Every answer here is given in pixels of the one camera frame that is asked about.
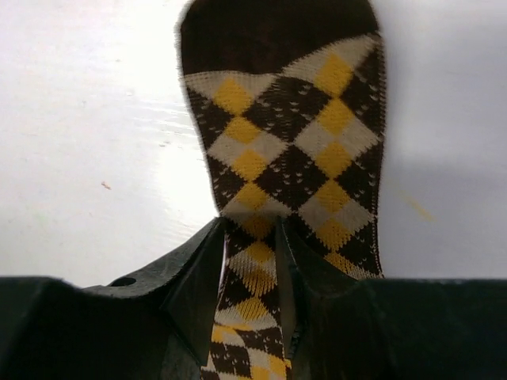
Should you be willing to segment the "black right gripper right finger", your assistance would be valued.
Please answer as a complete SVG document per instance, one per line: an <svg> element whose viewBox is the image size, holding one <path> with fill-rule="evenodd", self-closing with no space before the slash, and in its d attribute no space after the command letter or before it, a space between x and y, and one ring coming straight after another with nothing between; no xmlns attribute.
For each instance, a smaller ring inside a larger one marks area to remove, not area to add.
<svg viewBox="0 0 507 380"><path fill-rule="evenodd" d="M295 379L503 379L506 283L355 280L276 223L285 355Z"/></svg>

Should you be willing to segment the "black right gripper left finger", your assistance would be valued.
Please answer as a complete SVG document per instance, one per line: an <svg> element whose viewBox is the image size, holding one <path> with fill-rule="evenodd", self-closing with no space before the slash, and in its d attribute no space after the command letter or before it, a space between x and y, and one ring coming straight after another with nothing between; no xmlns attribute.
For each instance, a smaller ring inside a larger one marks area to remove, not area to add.
<svg viewBox="0 0 507 380"><path fill-rule="evenodd" d="M4 379L197 379L208 361L226 223L107 286L2 277Z"/></svg>

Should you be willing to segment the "brown argyle sock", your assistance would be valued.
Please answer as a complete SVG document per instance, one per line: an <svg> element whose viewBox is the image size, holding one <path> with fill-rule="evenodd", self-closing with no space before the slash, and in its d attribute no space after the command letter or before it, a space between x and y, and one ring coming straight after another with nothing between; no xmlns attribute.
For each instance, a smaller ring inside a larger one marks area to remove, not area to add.
<svg viewBox="0 0 507 380"><path fill-rule="evenodd" d="M334 271L383 276L383 40L368 1L192 1L181 69L226 263L203 379L290 379L276 220Z"/></svg>

